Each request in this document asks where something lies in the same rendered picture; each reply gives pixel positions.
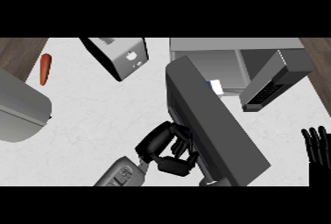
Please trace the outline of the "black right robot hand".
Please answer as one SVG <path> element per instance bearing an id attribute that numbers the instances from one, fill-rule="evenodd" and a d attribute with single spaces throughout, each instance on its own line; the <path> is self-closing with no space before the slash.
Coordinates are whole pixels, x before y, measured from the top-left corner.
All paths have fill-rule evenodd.
<path id="1" fill-rule="evenodd" d="M 327 128 L 302 129 L 309 158 L 309 185 L 331 186 L 331 134 Z"/>

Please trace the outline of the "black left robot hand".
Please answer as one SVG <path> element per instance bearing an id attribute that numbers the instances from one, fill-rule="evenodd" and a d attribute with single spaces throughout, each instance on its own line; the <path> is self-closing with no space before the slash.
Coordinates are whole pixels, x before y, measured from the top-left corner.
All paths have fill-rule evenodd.
<path id="1" fill-rule="evenodd" d="M 161 157 L 173 138 L 176 143 L 170 147 L 172 157 Z M 157 163 L 161 172 L 180 177 L 189 175 L 200 152 L 192 150 L 192 132 L 188 127 L 166 121 L 145 136 L 135 150 L 146 164 L 151 161 Z"/>

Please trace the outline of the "dark grey microwave door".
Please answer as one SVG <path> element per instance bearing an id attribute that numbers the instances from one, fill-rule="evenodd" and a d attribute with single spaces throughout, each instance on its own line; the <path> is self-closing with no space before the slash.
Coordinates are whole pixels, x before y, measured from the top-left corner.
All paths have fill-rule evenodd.
<path id="1" fill-rule="evenodd" d="M 170 117 L 191 129 L 204 179 L 248 186 L 271 163 L 186 56 L 166 66 L 166 85 Z"/>

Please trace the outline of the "white and blue milk carton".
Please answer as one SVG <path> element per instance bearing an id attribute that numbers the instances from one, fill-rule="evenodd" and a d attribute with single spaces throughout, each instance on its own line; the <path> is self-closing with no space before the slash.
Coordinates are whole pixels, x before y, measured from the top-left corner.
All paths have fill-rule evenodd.
<path id="1" fill-rule="evenodd" d="M 207 84 L 217 95 L 223 94 L 223 86 L 219 80 L 209 80 Z"/>

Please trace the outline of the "grey microwave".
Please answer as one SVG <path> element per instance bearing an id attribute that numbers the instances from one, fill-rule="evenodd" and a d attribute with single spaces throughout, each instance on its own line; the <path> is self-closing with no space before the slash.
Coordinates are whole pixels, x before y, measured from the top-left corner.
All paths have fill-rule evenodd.
<path id="1" fill-rule="evenodd" d="M 237 95 L 245 112 L 260 111 L 315 68 L 299 38 L 172 38 L 170 60 L 220 82 L 219 95 Z"/>

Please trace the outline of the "grey rounded appliance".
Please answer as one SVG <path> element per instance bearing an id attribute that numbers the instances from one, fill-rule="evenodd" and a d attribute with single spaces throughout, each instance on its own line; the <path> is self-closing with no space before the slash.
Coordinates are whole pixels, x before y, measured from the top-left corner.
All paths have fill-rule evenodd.
<path id="1" fill-rule="evenodd" d="M 0 68 L 0 140 L 27 140 L 47 125 L 49 98 Z"/>

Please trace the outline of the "orange carrot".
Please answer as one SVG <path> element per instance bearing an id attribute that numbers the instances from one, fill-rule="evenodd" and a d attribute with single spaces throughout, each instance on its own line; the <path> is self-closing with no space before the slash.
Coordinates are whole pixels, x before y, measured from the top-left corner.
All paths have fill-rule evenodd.
<path id="1" fill-rule="evenodd" d="M 44 86 L 47 83 L 50 65 L 52 65 L 52 56 L 47 53 L 44 53 L 40 59 L 40 74 L 39 74 L 39 80 L 42 86 Z"/>

